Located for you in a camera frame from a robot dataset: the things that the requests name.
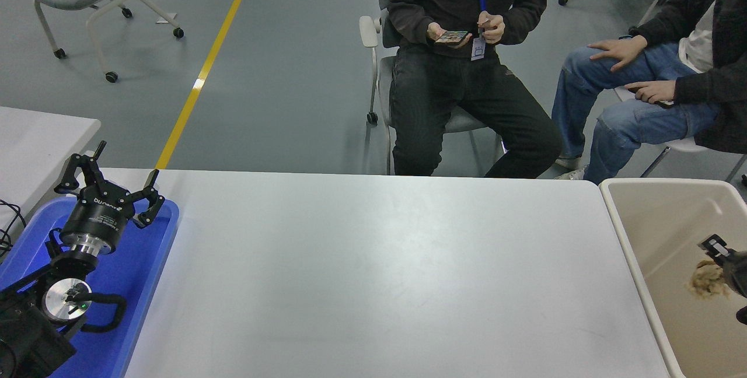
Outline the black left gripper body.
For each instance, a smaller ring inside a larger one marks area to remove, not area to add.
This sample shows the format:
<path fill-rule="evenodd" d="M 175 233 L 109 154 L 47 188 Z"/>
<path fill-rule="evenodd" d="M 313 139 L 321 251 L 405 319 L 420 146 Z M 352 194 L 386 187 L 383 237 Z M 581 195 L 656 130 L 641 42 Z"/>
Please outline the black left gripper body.
<path fill-rule="evenodd" d="M 120 202 L 128 193 L 121 187 L 83 188 L 61 230 L 61 241 L 71 247 L 75 238 L 89 236 L 104 242 L 108 249 L 117 248 L 129 219 L 134 216 L 134 204 Z"/>

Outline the person's right hand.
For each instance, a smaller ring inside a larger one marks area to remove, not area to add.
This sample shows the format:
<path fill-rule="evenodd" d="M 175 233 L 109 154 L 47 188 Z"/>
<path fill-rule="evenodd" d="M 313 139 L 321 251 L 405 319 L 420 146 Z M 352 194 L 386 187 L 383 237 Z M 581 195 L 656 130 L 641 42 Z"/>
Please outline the person's right hand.
<path fill-rule="evenodd" d="M 467 30 L 446 30 L 437 22 L 429 23 L 427 35 L 434 45 L 451 49 L 464 47 L 473 37 Z"/>
<path fill-rule="evenodd" d="M 609 38 L 608 40 L 595 41 L 588 45 L 589 48 L 600 50 L 597 54 L 590 56 L 590 61 L 598 61 L 605 58 L 615 59 L 609 72 L 617 72 L 626 65 L 631 64 L 646 48 L 648 40 L 641 35 L 625 38 Z"/>

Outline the person's left hand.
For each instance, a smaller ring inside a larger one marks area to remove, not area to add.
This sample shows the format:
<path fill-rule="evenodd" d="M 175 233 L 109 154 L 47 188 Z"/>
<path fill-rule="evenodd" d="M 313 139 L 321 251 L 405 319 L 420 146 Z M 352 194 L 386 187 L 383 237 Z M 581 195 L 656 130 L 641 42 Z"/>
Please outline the person's left hand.
<path fill-rule="evenodd" d="M 483 40 L 487 45 L 497 45 L 504 35 L 506 25 L 501 15 L 493 15 L 486 10 L 478 17 L 477 26 Z"/>
<path fill-rule="evenodd" d="M 624 85 L 624 88 L 634 93 L 641 102 L 656 104 L 675 101 L 676 80 L 637 81 Z"/>

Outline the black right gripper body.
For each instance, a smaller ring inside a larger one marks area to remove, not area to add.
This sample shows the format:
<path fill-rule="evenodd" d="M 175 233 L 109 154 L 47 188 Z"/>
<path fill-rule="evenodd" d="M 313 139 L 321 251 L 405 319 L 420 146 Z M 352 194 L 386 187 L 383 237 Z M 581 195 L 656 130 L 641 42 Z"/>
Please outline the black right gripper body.
<path fill-rule="evenodd" d="M 722 269 L 729 288 L 746 298 L 746 251 L 728 250 Z"/>

